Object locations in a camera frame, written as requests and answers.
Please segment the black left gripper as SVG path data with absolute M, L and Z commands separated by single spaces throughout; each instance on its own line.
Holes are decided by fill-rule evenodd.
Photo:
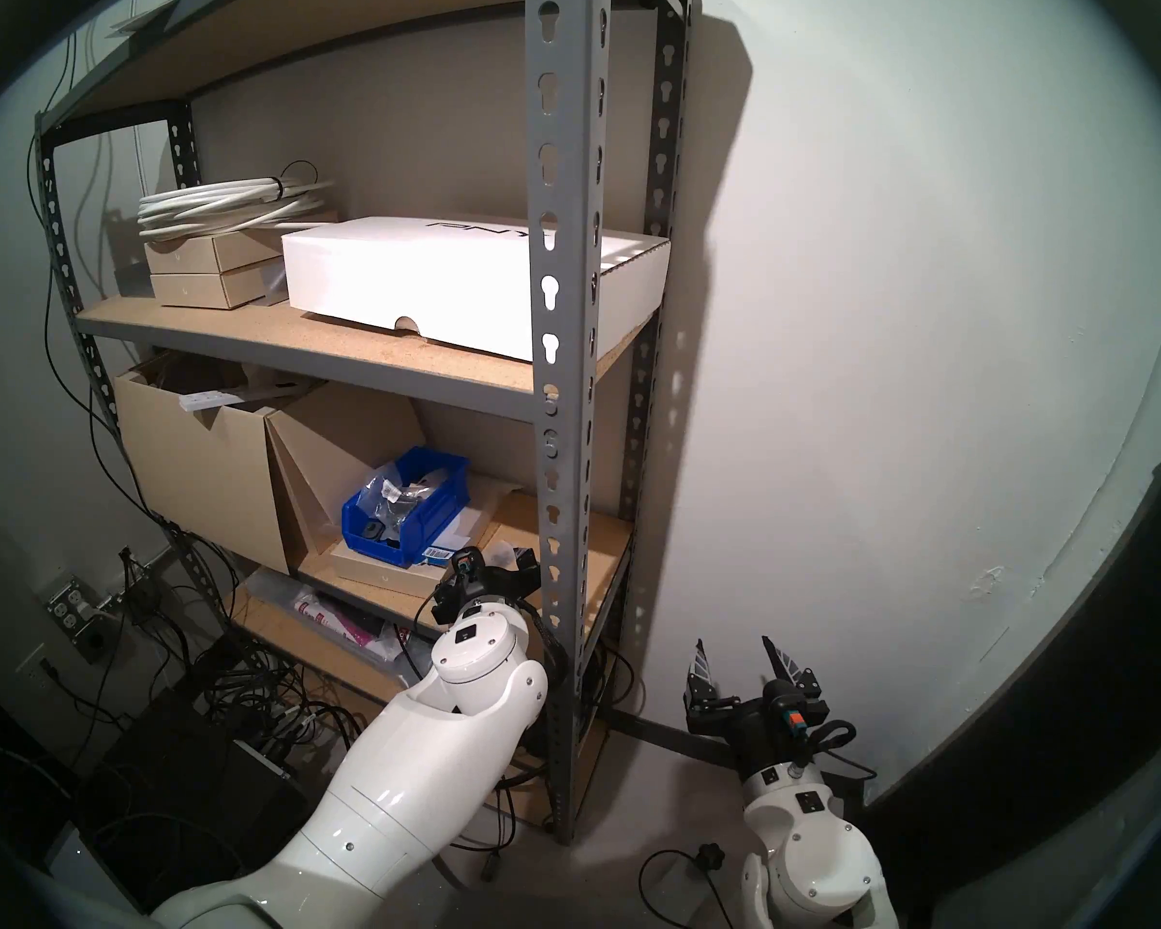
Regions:
M 481 550 L 454 550 L 449 570 L 435 586 L 432 617 L 439 626 L 457 621 L 461 610 L 473 599 L 495 595 L 513 596 L 519 566 L 488 564 Z M 521 593 L 541 586 L 541 566 L 534 550 L 521 550 Z

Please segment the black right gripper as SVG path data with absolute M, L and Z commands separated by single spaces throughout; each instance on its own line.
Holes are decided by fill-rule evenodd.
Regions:
M 812 668 L 796 664 L 767 635 L 760 638 L 774 679 L 762 694 L 747 701 L 737 696 L 717 696 L 702 639 L 688 667 L 683 703 L 690 734 L 722 739 L 730 748 L 741 782 L 770 766 L 812 763 L 808 741 L 812 728 L 828 716 L 828 706 Z

